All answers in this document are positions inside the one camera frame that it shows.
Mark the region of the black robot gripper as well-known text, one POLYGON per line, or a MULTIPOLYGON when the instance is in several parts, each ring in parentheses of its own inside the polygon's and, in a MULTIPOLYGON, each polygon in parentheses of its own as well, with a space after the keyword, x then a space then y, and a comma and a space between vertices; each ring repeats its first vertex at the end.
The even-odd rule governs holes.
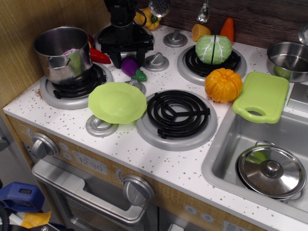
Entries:
POLYGON ((145 54, 154 49, 154 36, 136 24, 119 28, 107 26, 97 33, 97 48, 109 56, 117 69, 121 67, 121 52, 136 52, 139 67, 143 66, 145 54))

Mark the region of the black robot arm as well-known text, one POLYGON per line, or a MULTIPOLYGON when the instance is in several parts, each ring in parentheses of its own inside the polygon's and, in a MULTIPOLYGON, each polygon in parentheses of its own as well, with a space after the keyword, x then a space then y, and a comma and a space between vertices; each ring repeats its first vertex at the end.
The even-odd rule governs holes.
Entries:
POLYGON ((105 5, 111 14, 111 25, 103 29, 97 37, 101 52, 109 55, 116 68, 121 67, 121 54, 135 52, 138 65, 142 66, 145 54, 154 49, 154 37, 143 26, 134 22, 137 9, 135 0, 106 0, 105 5))

